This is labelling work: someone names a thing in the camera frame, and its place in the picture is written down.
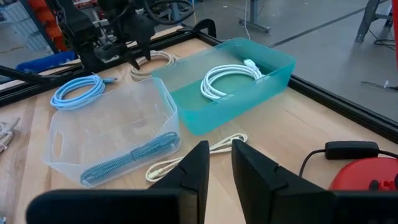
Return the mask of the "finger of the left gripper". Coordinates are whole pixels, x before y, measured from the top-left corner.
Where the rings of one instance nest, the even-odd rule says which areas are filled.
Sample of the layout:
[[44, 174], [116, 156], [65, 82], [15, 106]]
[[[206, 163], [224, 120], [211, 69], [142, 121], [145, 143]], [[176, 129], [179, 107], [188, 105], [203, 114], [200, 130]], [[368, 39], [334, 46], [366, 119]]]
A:
[[140, 69], [140, 66], [138, 65], [136, 59], [133, 57], [131, 51], [126, 46], [123, 47], [123, 59], [126, 62], [130, 63], [135, 69]]
[[141, 49], [145, 58], [150, 61], [151, 54], [150, 54], [150, 37], [143, 37], [141, 40]]

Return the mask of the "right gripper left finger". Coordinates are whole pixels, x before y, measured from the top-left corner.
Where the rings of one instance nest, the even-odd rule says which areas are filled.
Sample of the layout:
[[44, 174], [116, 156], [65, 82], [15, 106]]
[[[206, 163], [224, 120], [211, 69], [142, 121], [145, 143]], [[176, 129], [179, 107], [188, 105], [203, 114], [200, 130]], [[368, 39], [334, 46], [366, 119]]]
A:
[[208, 141], [200, 141], [148, 189], [52, 190], [33, 199], [33, 223], [203, 223], [210, 169]]

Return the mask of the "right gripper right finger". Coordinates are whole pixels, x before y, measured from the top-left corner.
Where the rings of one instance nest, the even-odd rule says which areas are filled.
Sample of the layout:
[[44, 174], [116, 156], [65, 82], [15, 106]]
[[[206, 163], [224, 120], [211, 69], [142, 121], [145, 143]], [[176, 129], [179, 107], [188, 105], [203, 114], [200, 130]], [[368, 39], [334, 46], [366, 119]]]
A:
[[241, 140], [233, 177], [246, 223], [397, 223], [397, 192], [325, 190]]

